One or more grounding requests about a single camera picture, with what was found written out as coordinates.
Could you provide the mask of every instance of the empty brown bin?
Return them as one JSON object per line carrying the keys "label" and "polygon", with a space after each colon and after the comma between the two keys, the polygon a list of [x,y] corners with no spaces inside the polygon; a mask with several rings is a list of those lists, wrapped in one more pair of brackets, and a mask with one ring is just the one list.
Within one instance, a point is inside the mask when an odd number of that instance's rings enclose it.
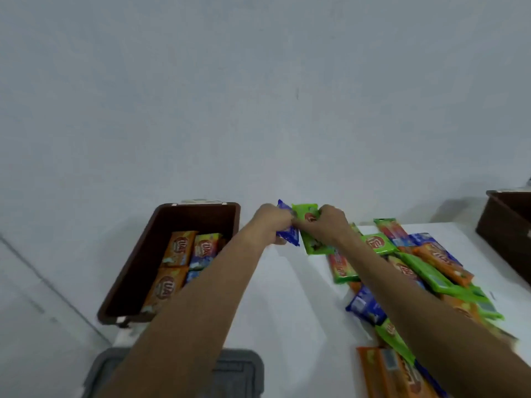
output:
{"label": "empty brown bin", "polygon": [[197,230],[199,234],[221,233],[229,241],[240,229],[240,205],[163,204],[151,215],[140,239],[113,287],[98,310],[102,324],[126,327],[131,321],[146,323],[153,314],[140,313],[157,275],[172,232]]}
{"label": "empty brown bin", "polygon": [[531,192],[487,191],[476,232],[531,284]]}

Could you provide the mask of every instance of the barcode label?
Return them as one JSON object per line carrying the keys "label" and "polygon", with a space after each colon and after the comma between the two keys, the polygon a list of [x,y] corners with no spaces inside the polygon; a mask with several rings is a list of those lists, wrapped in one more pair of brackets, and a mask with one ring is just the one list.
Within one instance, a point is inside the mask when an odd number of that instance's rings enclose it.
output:
{"label": "barcode label", "polygon": [[388,370],[398,370],[398,361],[393,349],[382,349],[383,362]]}
{"label": "barcode label", "polygon": [[437,278],[436,276],[430,275],[430,279],[434,281],[440,287],[447,287],[446,284],[443,281],[441,281],[439,278]]}
{"label": "barcode label", "polygon": [[362,312],[363,309],[365,308],[365,301],[361,298],[356,298],[354,299],[354,301],[352,302],[352,308],[355,309],[355,311],[360,311]]}
{"label": "barcode label", "polygon": [[479,301],[477,305],[485,311],[496,311],[496,308],[489,301]]}

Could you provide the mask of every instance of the table surface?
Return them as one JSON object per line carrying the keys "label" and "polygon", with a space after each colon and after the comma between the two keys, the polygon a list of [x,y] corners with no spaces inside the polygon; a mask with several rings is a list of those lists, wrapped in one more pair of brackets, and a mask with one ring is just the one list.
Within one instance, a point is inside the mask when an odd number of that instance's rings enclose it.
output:
{"label": "table surface", "polygon": [[[404,225],[428,232],[475,274],[474,283],[504,314],[501,327],[520,339],[517,353],[531,364],[531,287],[472,229],[454,223]],[[362,226],[363,234],[376,233]],[[303,247],[271,246],[246,289],[226,348],[257,352],[265,365],[263,397],[366,397],[356,347],[375,345],[374,331],[345,306],[353,293],[336,285],[325,256]],[[116,346],[130,346],[142,327],[120,331]]]}

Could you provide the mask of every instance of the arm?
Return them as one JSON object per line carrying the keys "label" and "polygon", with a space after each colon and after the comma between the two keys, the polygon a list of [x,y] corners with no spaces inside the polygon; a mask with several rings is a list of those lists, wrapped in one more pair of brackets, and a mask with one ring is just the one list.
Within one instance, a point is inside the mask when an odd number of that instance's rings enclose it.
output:
{"label": "arm", "polygon": [[171,298],[98,398],[195,397],[209,380],[264,248],[291,214],[264,204],[201,276]]}
{"label": "arm", "polygon": [[456,397],[522,397],[531,368],[485,328],[416,287],[375,254],[329,205],[316,222],[295,225],[339,249],[374,294],[409,348]]}

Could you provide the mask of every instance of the gray plastic lid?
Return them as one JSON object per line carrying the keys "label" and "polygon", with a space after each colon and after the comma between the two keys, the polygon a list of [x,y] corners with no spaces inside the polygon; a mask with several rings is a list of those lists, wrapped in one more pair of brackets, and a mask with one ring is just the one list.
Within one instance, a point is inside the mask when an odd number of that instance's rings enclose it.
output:
{"label": "gray plastic lid", "polygon": [[[93,398],[129,353],[109,348],[96,358],[83,383],[83,398]],[[264,392],[264,365],[256,352],[223,349],[212,371],[212,384],[198,398],[257,398]]]}

